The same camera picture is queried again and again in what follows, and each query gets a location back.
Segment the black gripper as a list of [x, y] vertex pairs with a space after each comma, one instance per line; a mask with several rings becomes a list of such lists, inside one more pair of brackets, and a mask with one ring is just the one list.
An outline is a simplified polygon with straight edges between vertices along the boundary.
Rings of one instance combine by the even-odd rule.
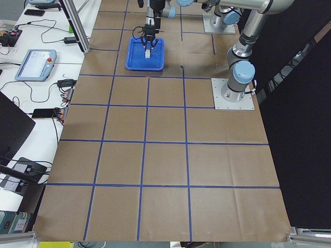
[[145, 24], [142, 28], [141, 43], [146, 49], [147, 43], [151, 43], [151, 50], [158, 44], [158, 39], [156, 39], [156, 29], [154, 25]]

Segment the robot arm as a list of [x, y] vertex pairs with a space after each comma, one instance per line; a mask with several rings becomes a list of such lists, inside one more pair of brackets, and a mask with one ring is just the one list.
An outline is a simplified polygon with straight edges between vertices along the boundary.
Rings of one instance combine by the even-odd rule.
[[257, 41], [267, 16], [278, 14], [288, 9], [293, 1], [200, 1], [207, 7], [222, 6], [250, 9], [251, 13], [240, 34], [239, 40], [229, 48], [227, 61], [230, 78], [221, 89], [222, 97], [232, 103], [240, 102], [247, 85], [253, 80], [255, 67], [248, 59]]
[[175, 14], [176, 9], [170, 5], [170, 1], [147, 1], [146, 21], [142, 27], [143, 35], [140, 37], [146, 52], [151, 52], [159, 41], [156, 34], [161, 29], [161, 18], [174, 18]]

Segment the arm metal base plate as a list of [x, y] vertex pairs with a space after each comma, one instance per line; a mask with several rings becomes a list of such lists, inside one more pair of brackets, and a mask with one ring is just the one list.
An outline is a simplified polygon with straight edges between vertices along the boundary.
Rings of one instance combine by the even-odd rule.
[[226, 25], [222, 17], [205, 13], [202, 15], [204, 32], [206, 34], [235, 35], [236, 30], [233, 24]]
[[228, 87], [228, 79], [211, 78], [216, 110], [254, 111], [251, 94], [234, 92]]

